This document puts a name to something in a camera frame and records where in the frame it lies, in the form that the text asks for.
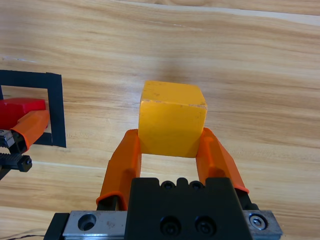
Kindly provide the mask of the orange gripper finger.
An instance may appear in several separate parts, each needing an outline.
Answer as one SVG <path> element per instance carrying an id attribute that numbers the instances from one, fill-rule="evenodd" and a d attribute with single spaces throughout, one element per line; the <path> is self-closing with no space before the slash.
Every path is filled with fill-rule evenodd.
<path id="1" fill-rule="evenodd" d="M 204 184 L 207 178 L 229 178 L 242 209 L 258 209 L 258 206 L 251 202 L 249 190 L 245 187 L 234 159 L 214 133 L 206 127 L 199 140 L 196 167 L 201 183 Z"/>
<path id="2" fill-rule="evenodd" d="M 116 200 L 119 210 L 126 211 L 129 205 L 131 184 L 140 177 L 142 152 L 137 129 L 128 130 L 108 161 L 100 196 L 99 206 L 108 207 L 106 202 Z"/>

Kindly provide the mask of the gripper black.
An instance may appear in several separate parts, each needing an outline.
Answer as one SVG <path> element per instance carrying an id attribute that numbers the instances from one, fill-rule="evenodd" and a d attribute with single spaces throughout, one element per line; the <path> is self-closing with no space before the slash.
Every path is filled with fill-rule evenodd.
<path id="1" fill-rule="evenodd" d="M 0 154 L 0 179 L 11 170 L 28 172 L 33 162 L 29 155 L 23 155 L 45 132 L 50 120 L 48 110 L 33 110 L 20 118 L 10 130 L 0 130 L 0 147 L 9 153 Z"/>

